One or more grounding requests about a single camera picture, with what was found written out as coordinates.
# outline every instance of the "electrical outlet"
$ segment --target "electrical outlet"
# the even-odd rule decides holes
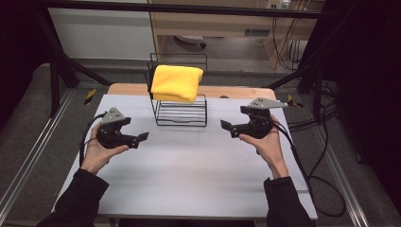
[[[280,6],[280,0],[268,0],[268,4],[266,5],[267,9],[278,9]]]
[[[289,7],[289,4],[291,3],[290,0],[283,0],[281,5],[283,6],[283,9],[287,9]]]
[[[291,0],[268,0],[267,9],[287,9]]]

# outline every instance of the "white wall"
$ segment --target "white wall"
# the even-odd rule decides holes
[[[101,0],[146,3],[146,0]],[[71,58],[149,60],[155,52],[148,12],[49,9]]]

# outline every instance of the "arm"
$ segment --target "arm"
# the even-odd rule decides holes
[[[80,168],[57,201],[55,212],[37,226],[92,227],[99,201],[108,186],[109,184],[102,179]]]
[[[262,139],[240,134],[239,139],[253,145],[268,164],[274,180],[264,182],[269,203],[267,223],[269,227],[312,226],[304,207],[298,198],[295,186],[288,176],[288,168],[280,145],[279,130],[272,128]]]
[[[103,148],[96,140],[99,125],[92,128],[82,166],[74,179],[61,195],[55,212],[41,221],[38,227],[92,227],[97,215],[99,201],[109,184],[96,176],[116,154],[128,150],[128,146],[113,149]]]

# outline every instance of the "person's left hand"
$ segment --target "person's left hand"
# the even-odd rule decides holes
[[[91,140],[88,143],[86,155],[83,159],[82,166],[80,167],[94,175],[96,175],[102,167],[108,164],[113,156],[129,149],[127,145],[111,149],[107,149],[101,146],[96,139],[97,131],[99,128],[100,124],[97,124],[92,128]]]

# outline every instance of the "black panel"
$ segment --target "black panel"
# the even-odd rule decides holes
[[[23,1],[0,1],[0,128],[24,96],[33,71],[48,62],[42,32],[25,9]],[[45,18],[51,24],[48,11]]]
[[[324,53],[323,79],[339,83],[340,114],[362,162],[401,213],[401,1],[358,1]],[[310,39],[309,55],[323,39]]]

